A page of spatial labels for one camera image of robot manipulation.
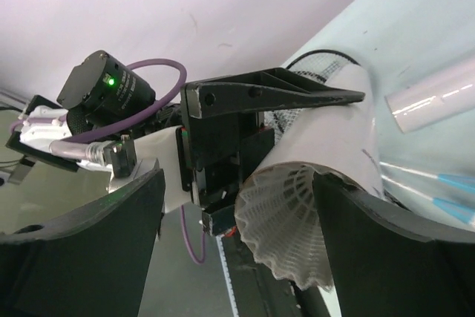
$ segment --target white strip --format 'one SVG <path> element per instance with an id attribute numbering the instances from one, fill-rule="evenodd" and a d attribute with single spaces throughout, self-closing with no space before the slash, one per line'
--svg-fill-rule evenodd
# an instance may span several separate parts
<path id="1" fill-rule="evenodd" d="M 384 163 L 382 161 L 379 164 L 381 166 L 391 167 L 392 169 L 398 169 L 398 170 L 401 170 L 401 171 L 404 171 L 404 172 L 409 172 L 410 174 L 418 174 L 419 176 L 424 176 L 424 177 L 433 178 L 434 180 L 437 180 L 437 175 L 436 174 L 428 174 L 427 172 L 413 170 L 413 169 L 409 169 L 407 167 L 393 165 L 392 163 Z"/>
<path id="2" fill-rule="evenodd" d="M 221 265 L 223 266 L 224 280 L 226 281 L 226 287 L 228 288 L 229 303 L 231 304 L 231 310 L 234 317 L 239 317 L 238 306 L 236 305 L 236 298 L 234 290 L 232 289 L 231 277 L 229 276 L 228 263 L 226 262 L 226 256 L 224 255 L 223 242 L 221 237 L 216 237 L 217 250 L 220 252 Z"/>
<path id="3" fill-rule="evenodd" d="M 407 190 L 407 191 L 409 191 L 409 192 L 412 192 L 412 193 L 414 193 L 414 194 L 416 194 L 416 195 L 418 195 L 418 196 L 420 196 L 420 197 L 422 197 L 422 198 L 425 198 L 426 200 L 429 200 L 429 201 L 431 201 L 431 202 L 432 202 L 432 200 L 433 200 L 433 198 L 432 198 L 431 196 L 427 196 L 427 195 L 425 195 L 424 193 L 422 193 L 422 192 L 420 192 L 420 191 L 417 191 L 416 189 L 413 189 L 412 187 L 403 185 L 402 183 L 399 183 L 399 182 L 397 182 L 397 181 L 395 181 L 395 180 L 392 180 L 392 179 L 390 179 L 388 176 L 385 176 L 385 175 L 382 174 L 382 175 L 381 175 L 381 178 L 382 178 L 384 181 L 390 182 L 390 183 L 392 183 L 393 185 L 396 185 L 396 186 L 398 186 L 398 187 L 401 187 L 402 189 L 405 189 L 405 190 Z"/>

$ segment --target cotton swab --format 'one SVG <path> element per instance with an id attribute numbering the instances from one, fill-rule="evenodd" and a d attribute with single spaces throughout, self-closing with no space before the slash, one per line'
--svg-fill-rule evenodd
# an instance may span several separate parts
<path id="1" fill-rule="evenodd" d="M 465 224 L 468 224 L 472 229 L 475 229 L 475 209 L 463 206 L 462 204 L 450 202 L 449 200 L 445 200 L 443 198 L 431 197 L 429 195 L 426 195 L 425 193 L 413 189 L 412 187 L 403 185 L 402 183 L 397 182 L 384 174 L 381 175 L 381 178 L 386 182 L 392 183 L 395 186 L 414 193 L 420 198 L 429 200 L 434 206 L 440 208 L 445 213 L 451 215 L 452 217 L 456 218 L 457 220 L 460 220 Z"/>
<path id="2" fill-rule="evenodd" d="M 393 165 L 392 163 L 380 162 L 379 164 L 381 166 L 390 167 L 392 169 L 398 169 L 400 171 L 408 172 L 410 174 L 417 174 L 418 176 L 423 176 L 423 177 L 431 178 L 433 180 L 438 180 L 449 186 L 457 187 L 458 189 L 461 189 L 463 191 L 466 191 L 468 193 L 472 193 L 475 195 L 475 178 L 473 177 L 457 176 L 455 174 L 430 174 L 428 172 L 409 169 L 408 167 L 404 167 L 404 166 Z"/>

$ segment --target white wall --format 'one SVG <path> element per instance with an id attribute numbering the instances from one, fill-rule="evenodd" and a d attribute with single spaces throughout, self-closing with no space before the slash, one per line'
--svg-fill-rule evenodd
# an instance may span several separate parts
<path id="1" fill-rule="evenodd" d="M 124 63 L 176 59 L 190 80 L 279 66 L 351 1 L 0 0 L 0 87 L 56 99 L 100 48 Z M 157 95 L 175 78 L 140 73 Z"/>
<path id="2" fill-rule="evenodd" d="M 356 0 L 299 53 L 334 48 L 373 75 L 381 158 L 416 169 L 475 176 L 475 111 L 401 134 L 384 95 L 475 53 L 475 0 Z M 475 197 L 408 174 L 394 178 L 475 208 Z M 393 190 L 415 212 L 467 228 L 428 202 Z"/>

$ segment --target cylindrical black sensor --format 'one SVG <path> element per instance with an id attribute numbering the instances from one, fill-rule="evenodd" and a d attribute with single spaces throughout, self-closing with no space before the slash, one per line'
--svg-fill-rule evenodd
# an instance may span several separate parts
<path id="1" fill-rule="evenodd" d="M 104 126 L 152 105 L 155 91 L 136 73 L 99 50 L 73 69 L 57 101 L 68 110 L 79 106 L 88 122 Z"/>

